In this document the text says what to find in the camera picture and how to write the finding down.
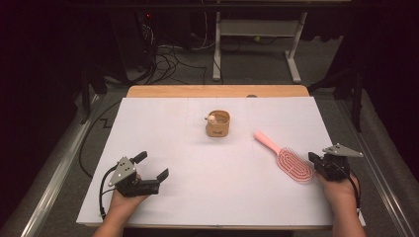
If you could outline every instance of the dark background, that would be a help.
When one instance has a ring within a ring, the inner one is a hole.
[[[414,3],[399,1],[396,7],[356,14],[311,11],[301,38],[312,40],[321,36],[328,41],[345,36],[329,74],[362,62],[364,86],[399,153],[418,179],[415,155],[419,145],[419,107],[415,102],[419,86],[419,17]],[[89,83],[100,93],[106,92],[106,75],[129,84],[126,69],[146,66],[152,51],[138,28],[138,19],[146,20],[143,12],[73,13],[49,0],[0,4],[0,101],[4,109],[0,143],[1,227],[74,118],[78,109],[73,101],[80,93],[81,78],[87,73]],[[151,13],[152,19],[148,20],[164,40],[187,48],[190,33],[204,37],[203,14]],[[284,20],[297,13],[223,14],[229,18]],[[208,13],[210,39],[214,37],[214,16]],[[328,86],[339,86],[342,80]]]

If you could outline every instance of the white tabletop surface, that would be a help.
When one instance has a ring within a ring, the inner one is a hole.
[[[206,135],[205,116],[214,110],[231,116],[226,137]],[[309,151],[321,155],[322,148],[332,145],[310,97],[123,99],[77,222],[102,222],[98,195],[104,174],[123,156],[147,151],[148,157],[135,165],[141,177],[155,179],[166,168],[170,175],[129,225],[330,227],[332,212],[318,180],[298,183],[288,177],[275,153],[254,139],[256,130],[305,160]],[[106,209],[110,198],[111,193],[104,195]]]

